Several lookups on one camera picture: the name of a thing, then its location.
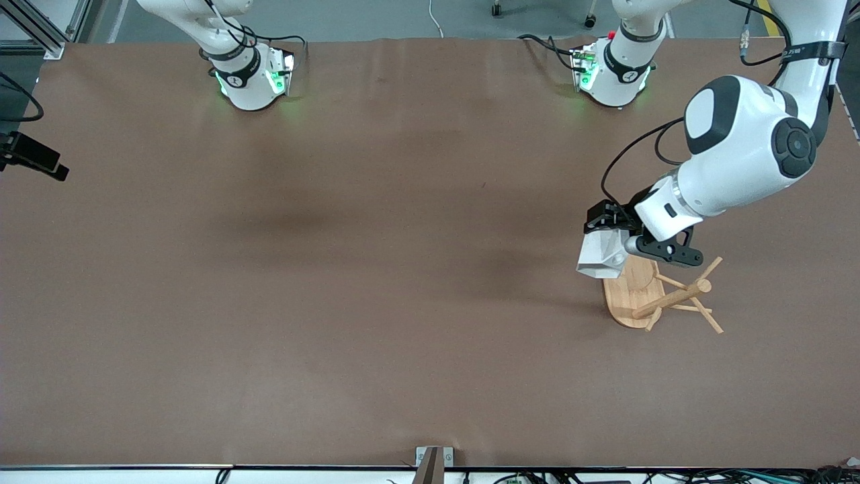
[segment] white cable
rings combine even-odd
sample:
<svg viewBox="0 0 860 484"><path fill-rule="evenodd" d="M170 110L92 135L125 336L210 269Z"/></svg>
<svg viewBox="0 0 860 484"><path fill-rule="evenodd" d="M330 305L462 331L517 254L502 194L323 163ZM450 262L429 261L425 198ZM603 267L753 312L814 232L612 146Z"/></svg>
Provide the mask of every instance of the white cable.
<svg viewBox="0 0 860 484"><path fill-rule="evenodd" d="M433 20L433 23L435 23L435 24L436 24L436 28L438 28L438 29L439 29L439 37L440 37L441 39L444 39L444 38L445 38L445 33L444 33L444 32L442 32L442 26L441 26L441 25L439 25L439 23L438 23L438 22L436 22L436 17L434 17L434 16L433 16L433 0L430 0L430 6L429 6L429 7L427 7L427 12L429 12L429 13L430 13L430 18Z"/></svg>

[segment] wooden peg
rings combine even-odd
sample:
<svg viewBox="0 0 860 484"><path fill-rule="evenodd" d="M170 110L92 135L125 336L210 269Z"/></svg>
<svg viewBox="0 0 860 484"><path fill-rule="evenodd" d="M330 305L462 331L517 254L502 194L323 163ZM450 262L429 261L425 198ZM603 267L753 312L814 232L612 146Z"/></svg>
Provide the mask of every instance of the wooden peg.
<svg viewBox="0 0 860 484"><path fill-rule="evenodd" d="M716 334L722 334L723 333L722 328L720 327L720 325L716 324L716 320L714 319L714 317L711 316L710 314L708 314L708 311L702 305L702 302L697 297L691 297L690 301L694 305L696 305L696 309L698 309L698 312L701 313L702 316L704 316L704 318L706 320L708 320L708 322L710 323L710 327L714 328L714 331L716 331Z"/></svg>
<svg viewBox="0 0 860 484"><path fill-rule="evenodd" d="M682 282L675 281L671 277L663 276L660 273L654 274L654 277L656 277L657 279L660 279L661 281L665 282L666 284L669 284L670 286L675 286L678 289L687 289L686 284L683 284Z"/></svg>
<svg viewBox="0 0 860 484"><path fill-rule="evenodd" d="M669 307L669 309L680 309L681 311L692 311L693 313L698 313L698 312L699 312L699 311L698 311L698 307L695 307L695 306L681 306L680 304L676 304L676 305L674 305L674 306L670 306L670 307ZM705 308L705 310L706 310L706 311L708 311L708 314L711 314L711 313L713 313L713 312L714 312L714 310L713 310L713 309L710 309L710 308Z"/></svg>
<svg viewBox="0 0 860 484"><path fill-rule="evenodd" d="M650 332L652 329L654 329L654 323L657 322L657 320L660 318L660 316L662 314L663 314L663 308L662 307L658 307L657 309L655 309L654 312L651 313L651 319L648 320L648 325L645 326L645 331Z"/></svg>
<svg viewBox="0 0 860 484"><path fill-rule="evenodd" d="M710 276L710 273L713 272L714 269L716 269L716 266L720 265L720 262L722 262L721 257L717 257L716 259L714 259L714 262L710 263L710 265L708 266L708 269L705 269L704 272L702 273L702 275L699 276L698 279L696 279L696 280L701 281L705 277Z"/></svg>
<svg viewBox="0 0 860 484"><path fill-rule="evenodd" d="M651 301L645 306L634 309L633 317L640 320L646 316L650 316L658 307L675 306L681 302L689 300L691 297L708 293L710 290L710 281L707 279L697 280L693 284L690 284L686 289L679 289L673 293L664 295L660 299Z"/></svg>

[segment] black strap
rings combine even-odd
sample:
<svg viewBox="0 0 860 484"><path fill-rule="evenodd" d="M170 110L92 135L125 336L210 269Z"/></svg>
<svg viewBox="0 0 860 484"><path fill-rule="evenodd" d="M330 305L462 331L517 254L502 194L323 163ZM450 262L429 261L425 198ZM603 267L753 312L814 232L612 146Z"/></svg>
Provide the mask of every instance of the black strap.
<svg viewBox="0 0 860 484"><path fill-rule="evenodd" d="M810 42L799 46L791 46L783 51L780 62L793 62L804 59L842 59L847 44L844 42Z"/></svg>
<svg viewBox="0 0 860 484"><path fill-rule="evenodd" d="M248 79L251 79L251 77L257 73L257 69L260 68L260 51L258 51L257 49L253 50L254 57L251 59L251 62L248 63L248 65L234 72L227 72L221 71L220 69L216 69L215 72L218 74L218 77L235 88L243 88L248 85Z"/></svg>
<svg viewBox="0 0 860 484"><path fill-rule="evenodd" d="M631 67L629 65L622 64L615 59L615 56L612 55L612 49L610 49L610 47L612 47L611 42L606 45L606 49L603 51L603 59L606 62L606 67L618 76L618 82L621 84L632 84L636 82L636 80L640 78L651 66L651 61L646 65L640 65L639 67Z"/></svg>

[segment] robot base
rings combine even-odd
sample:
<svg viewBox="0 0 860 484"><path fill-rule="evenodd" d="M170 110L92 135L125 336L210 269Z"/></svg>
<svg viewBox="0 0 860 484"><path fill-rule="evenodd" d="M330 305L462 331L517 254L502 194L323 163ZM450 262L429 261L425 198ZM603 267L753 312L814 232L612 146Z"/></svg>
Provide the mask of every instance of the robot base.
<svg viewBox="0 0 860 484"><path fill-rule="evenodd" d="M586 69L586 72L574 71L574 85L591 96L594 101L613 108L629 104L645 89L645 81L651 72L649 67L633 83L622 83L618 75L609 70L603 59L603 52L609 45L609 39L599 39L597 42L584 46L573 53L571 62L574 66Z"/></svg>
<svg viewBox="0 0 860 484"><path fill-rule="evenodd" d="M260 66L244 87L234 87L230 78L226 82L217 78L221 84L221 93L244 111L263 109L279 96L287 96L292 80L292 55L286 55L284 51L264 43L257 44L255 48L261 56Z"/></svg>

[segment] wire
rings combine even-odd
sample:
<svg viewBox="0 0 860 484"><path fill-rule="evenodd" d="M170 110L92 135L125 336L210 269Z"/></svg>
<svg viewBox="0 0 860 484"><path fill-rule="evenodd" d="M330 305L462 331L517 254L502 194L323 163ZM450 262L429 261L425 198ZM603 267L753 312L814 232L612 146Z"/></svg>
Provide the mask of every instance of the wire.
<svg viewBox="0 0 860 484"><path fill-rule="evenodd" d="M497 479L493 484L501 484L502 482L507 481L508 479L518 479L518 478L519 478L519 474L506 475L505 477L500 477L499 479Z"/></svg>
<svg viewBox="0 0 860 484"><path fill-rule="evenodd" d="M221 15L221 12L218 10L218 7L216 7L215 4L212 3L212 0L204 0L204 2L206 2L206 5L208 5L209 8L213 12L215 12L215 15L218 16L218 19L221 22L223 22L224 25L226 25L229 28L234 28L235 30L239 30L243 33L244 36L252 39L252 41L250 43L246 43L245 39L239 40L236 37L236 35L233 34L233 31L230 30L229 28L227 28L226 29L227 33L230 34L230 37L232 37L233 40L235 40L238 45L240 45L242 47L246 47L246 48L253 48L254 46L256 46L256 44L259 42L260 39L270 40L270 41L272 41L272 40L298 40L302 43L302 57L296 59L296 64L293 66L293 70L298 69L298 67L302 64L302 61L308 57L308 41L305 40L304 37L302 37L301 35L282 35L280 37L268 37L266 35L259 35L256 32L254 32L254 29L252 29L251 27L248 27L246 25L242 25L241 23L236 25L235 23L228 21L226 18L224 18L224 16ZM206 53L204 53L202 49L200 49L200 57L203 59L209 60L208 56L206 56Z"/></svg>
<svg viewBox="0 0 860 484"><path fill-rule="evenodd" d="M585 72L586 71L582 67L574 67L574 66L572 66L572 65L570 65L564 61L562 54L570 55L570 51L569 50L564 51L564 50L558 48L558 46L556 46L556 41L553 40L553 38L552 38L552 35L550 35L547 38L546 42L544 42L544 40L541 39L540 37L537 37L536 35L532 35L532 34L522 34L521 36L517 37L517 39L536 41L538 44L540 44L541 47L548 49L548 50L551 50L552 52L556 53L556 57L558 58L558 61L561 62L562 65L564 65L565 67L567 67L571 71L576 71L576 72Z"/></svg>
<svg viewBox="0 0 860 484"><path fill-rule="evenodd" d="M750 0L750 3L749 3L749 5L747 5L747 7L754 5L755 1L756 0ZM746 50L750 44L750 17L751 16L753 16L753 10L752 9L746 9L746 18L744 19L744 27L740 31L740 62L743 65L753 67L755 65L767 64L768 62L771 62L772 60L776 60L776 59L779 59L780 57L782 57L782 53L777 53L777 54L771 55L770 57L767 57L767 58L764 58L761 60L755 60L755 61L746 60Z"/></svg>
<svg viewBox="0 0 860 484"><path fill-rule="evenodd" d="M660 152L660 142L663 140L663 135L666 134L667 131L672 129L673 126L675 126L676 124L678 124L680 122L684 122L683 117L678 118L676 120L672 120L671 123L669 124L669 126L661 129L660 134L658 134L657 138L654 139L654 154L657 155L657 158L659 158L660 161L662 161L665 164L670 164L672 166L679 166L684 162L683 161L675 161L673 159L669 159L669 158L666 158L665 156L663 156L663 153Z"/></svg>
<svg viewBox="0 0 860 484"><path fill-rule="evenodd" d="M13 78L10 78L9 76L7 76L2 71L0 71L0 78L3 78L3 80L5 80L7 83L9 83L9 86L6 86L6 87L11 88L12 90L17 90L18 92L22 93L24 96L29 98L30 102L32 102L33 105L36 107L36 114L35 115L23 116L20 118L0 118L0 121L30 122L30 121L38 121L38 120L42 119L42 117L45 116L45 110L42 108L42 105L39 104L38 101L36 101L36 98L33 97L32 94L30 94L30 91L24 89L23 86L21 86L20 84L15 82L15 80Z"/></svg>
<svg viewBox="0 0 860 484"><path fill-rule="evenodd" d="M663 124L659 125L658 127L651 129L647 133L639 136L635 140L631 141L627 146L625 146L624 149L621 150L621 152L606 166L606 171L603 172L603 177L600 178L600 190L603 191L603 194L606 195L606 198L608 198L610 200L610 202L614 203L619 208L621 208L621 213L624 215L624 218L626 218L628 222L632 222L633 219L630 218L630 215L624 210L624 206L621 203L618 203L618 199L615 198L614 196L612 196L612 194L609 193L609 190L606 189L606 178L609 177L610 171L612 171L612 168L615 166L616 163L618 163L618 160L621 159L624 156L624 154L626 154L628 151L630 151L630 148L632 148L633 146L636 146L642 140L646 139L648 136L651 136L652 134L659 132L661 129L663 129L665 127L669 127L672 124L677 124L679 122L679 120L682 121L683 119L684 118L681 117L681 118L678 118L676 120L671 120L669 122L663 123Z"/></svg>
<svg viewBox="0 0 860 484"><path fill-rule="evenodd" d="M439 37L440 39L445 38L445 32L442 32L442 26L436 22L436 17L433 16L433 0L430 0L429 6L427 6L427 12L430 14L430 18L433 20L433 23L436 24L436 28L439 29Z"/></svg>
<svg viewBox="0 0 860 484"><path fill-rule="evenodd" d="M745 9L751 10L753 12L756 12L762 16L765 16L765 17L771 19L771 21L777 25L777 28L779 28L779 31L783 34L783 38L785 39L785 48L789 48L791 46L791 32L789 32L789 28L786 27L785 23L783 23L783 21L780 20L779 17L773 15L771 12L769 12L765 9L761 9L761 8L753 5L752 2L745 3L744 0L729 0L729 2L734 3L735 5L739 5ZM781 56L782 56L782 54L779 53L776 55L772 55L769 58L762 59L760 61L750 62L748 64L745 62L744 58L746 57L746 55L744 54L741 56L741 62L744 62L744 65L761 65L765 62L770 62L771 60L777 59ZM775 84L777 82L777 80L779 79L779 77L783 75L783 72L785 72L785 67L786 67L786 63L783 62L782 64L780 64L779 70L777 71L777 75L774 76L773 79L767 85L772 86L773 84Z"/></svg>

